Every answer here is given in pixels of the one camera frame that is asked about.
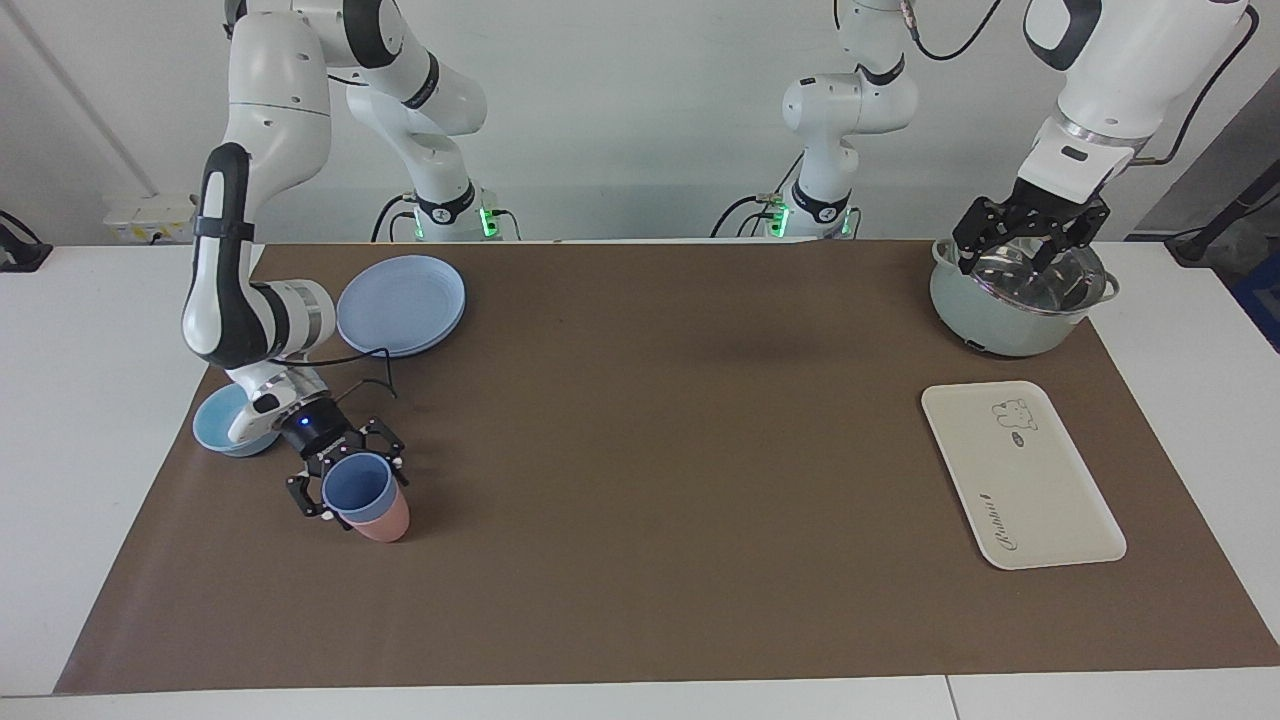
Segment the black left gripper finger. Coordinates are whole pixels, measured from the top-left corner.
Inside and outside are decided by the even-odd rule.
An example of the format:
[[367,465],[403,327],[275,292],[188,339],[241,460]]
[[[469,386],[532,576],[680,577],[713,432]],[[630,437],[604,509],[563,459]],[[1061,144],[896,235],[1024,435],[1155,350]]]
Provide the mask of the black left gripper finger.
[[1038,272],[1046,272],[1064,252],[1088,247],[1108,217],[1106,202],[1091,202],[1079,217],[1065,224],[1052,220],[1038,249]]
[[1007,208],[988,197],[975,199],[952,231],[955,263],[970,275],[979,259],[1010,240]]

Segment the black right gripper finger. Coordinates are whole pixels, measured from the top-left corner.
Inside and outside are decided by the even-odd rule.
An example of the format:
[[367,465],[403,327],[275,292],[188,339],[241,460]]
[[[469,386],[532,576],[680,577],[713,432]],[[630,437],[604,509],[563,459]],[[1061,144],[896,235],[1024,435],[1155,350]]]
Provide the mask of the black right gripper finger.
[[389,464],[396,482],[402,488],[407,488],[410,480],[403,473],[403,441],[380,418],[370,418],[349,436],[351,455],[372,454],[381,457]]
[[332,521],[337,518],[334,511],[312,493],[319,489],[326,474],[326,462],[306,462],[305,469],[287,478],[287,492],[296,507],[307,519],[321,519]]

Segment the blue ribbed cup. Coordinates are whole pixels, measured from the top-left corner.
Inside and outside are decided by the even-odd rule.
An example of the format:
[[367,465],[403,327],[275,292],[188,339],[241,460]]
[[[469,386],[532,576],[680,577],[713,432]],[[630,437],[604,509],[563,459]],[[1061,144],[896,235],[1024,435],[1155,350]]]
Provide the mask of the blue ribbed cup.
[[343,457],[323,479],[323,502],[348,523],[375,521],[390,511],[398,482],[390,462],[378,454]]

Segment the pink cup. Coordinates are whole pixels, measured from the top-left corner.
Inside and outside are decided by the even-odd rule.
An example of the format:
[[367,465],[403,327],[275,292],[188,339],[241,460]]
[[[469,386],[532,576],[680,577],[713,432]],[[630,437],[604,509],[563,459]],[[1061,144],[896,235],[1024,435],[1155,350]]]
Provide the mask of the pink cup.
[[369,521],[355,521],[343,518],[362,537],[379,543],[389,544],[399,541],[410,529],[410,506],[404,498],[399,484],[393,484],[394,495],[387,510],[378,518]]

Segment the cream rabbit print tray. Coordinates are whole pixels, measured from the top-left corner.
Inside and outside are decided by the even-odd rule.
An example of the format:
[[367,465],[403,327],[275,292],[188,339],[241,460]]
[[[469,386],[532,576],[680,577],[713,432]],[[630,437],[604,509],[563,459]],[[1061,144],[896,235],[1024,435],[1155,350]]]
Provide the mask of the cream rabbit print tray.
[[1126,538],[1039,386],[932,386],[922,409],[989,565],[1020,571],[1125,557]]

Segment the glass pot lid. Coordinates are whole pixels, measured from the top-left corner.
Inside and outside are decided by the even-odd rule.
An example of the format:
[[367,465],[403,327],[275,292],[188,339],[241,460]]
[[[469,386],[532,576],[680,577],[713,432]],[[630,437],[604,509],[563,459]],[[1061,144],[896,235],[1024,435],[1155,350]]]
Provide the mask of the glass pot lid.
[[1094,251],[1069,250],[1038,269],[1034,260],[1039,250],[1034,240],[1014,240],[982,254],[965,272],[957,245],[936,240],[931,245],[934,309],[942,318],[989,315],[996,307],[1065,318],[1085,314],[1119,296],[1119,279]]

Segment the light blue bowl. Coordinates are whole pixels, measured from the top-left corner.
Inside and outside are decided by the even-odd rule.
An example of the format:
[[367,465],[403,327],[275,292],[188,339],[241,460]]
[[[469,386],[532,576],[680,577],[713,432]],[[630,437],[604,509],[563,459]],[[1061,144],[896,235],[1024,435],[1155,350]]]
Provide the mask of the light blue bowl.
[[246,405],[247,393],[237,384],[228,384],[201,402],[192,420],[192,434],[205,448],[228,457],[252,457],[273,447],[280,438],[269,432],[257,439],[233,441],[230,424]]

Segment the pale green cooking pot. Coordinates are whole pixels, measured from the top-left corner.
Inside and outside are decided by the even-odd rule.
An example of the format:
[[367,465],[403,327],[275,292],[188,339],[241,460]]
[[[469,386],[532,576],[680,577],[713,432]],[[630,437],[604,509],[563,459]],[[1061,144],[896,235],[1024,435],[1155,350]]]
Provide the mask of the pale green cooking pot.
[[[931,274],[929,291],[933,286]],[[1059,347],[1088,316],[1036,316],[1006,307],[980,316],[938,316],[968,346],[1005,357],[1030,357]]]

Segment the black stand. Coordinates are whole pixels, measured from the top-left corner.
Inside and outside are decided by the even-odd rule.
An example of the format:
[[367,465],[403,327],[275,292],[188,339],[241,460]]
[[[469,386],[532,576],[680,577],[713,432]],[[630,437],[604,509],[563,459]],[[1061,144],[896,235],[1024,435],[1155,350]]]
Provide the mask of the black stand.
[[1164,241],[1164,246],[1180,266],[1207,268],[1207,252],[1215,240],[1240,219],[1262,211],[1277,199],[1280,190],[1242,192],[1206,225],[1171,234]]

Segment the pale blue plate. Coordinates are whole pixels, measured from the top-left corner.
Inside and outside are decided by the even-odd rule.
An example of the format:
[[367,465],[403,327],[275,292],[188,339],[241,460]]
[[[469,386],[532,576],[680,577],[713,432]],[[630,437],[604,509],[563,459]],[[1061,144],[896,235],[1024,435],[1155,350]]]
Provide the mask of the pale blue plate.
[[357,274],[335,306],[337,331],[360,352],[407,357],[440,343],[460,324],[465,279],[449,263],[404,255]]

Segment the brown table mat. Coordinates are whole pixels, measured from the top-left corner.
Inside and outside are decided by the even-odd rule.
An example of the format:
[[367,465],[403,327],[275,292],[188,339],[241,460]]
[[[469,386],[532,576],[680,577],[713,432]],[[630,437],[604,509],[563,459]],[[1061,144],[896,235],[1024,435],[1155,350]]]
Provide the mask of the brown table mat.
[[[1280,664],[1100,337],[973,352],[925,243],[445,245],[463,320],[344,410],[406,445],[393,544],[303,518],[283,445],[183,433],[56,692]],[[1029,380],[1126,539],[1002,571],[922,395]]]

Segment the white power strip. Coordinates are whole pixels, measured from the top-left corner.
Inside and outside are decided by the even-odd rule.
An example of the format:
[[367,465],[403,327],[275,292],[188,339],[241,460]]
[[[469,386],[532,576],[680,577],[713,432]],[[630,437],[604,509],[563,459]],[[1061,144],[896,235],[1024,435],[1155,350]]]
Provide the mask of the white power strip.
[[197,211],[191,195],[160,193],[150,197],[108,196],[102,225],[119,243],[191,243]]

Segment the black table clamp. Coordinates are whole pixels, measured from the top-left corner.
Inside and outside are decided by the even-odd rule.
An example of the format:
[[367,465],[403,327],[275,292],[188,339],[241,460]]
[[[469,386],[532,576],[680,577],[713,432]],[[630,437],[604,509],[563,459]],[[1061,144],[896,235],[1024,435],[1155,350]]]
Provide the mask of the black table clamp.
[[36,272],[52,250],[23,220],[0,209],[0,273]]

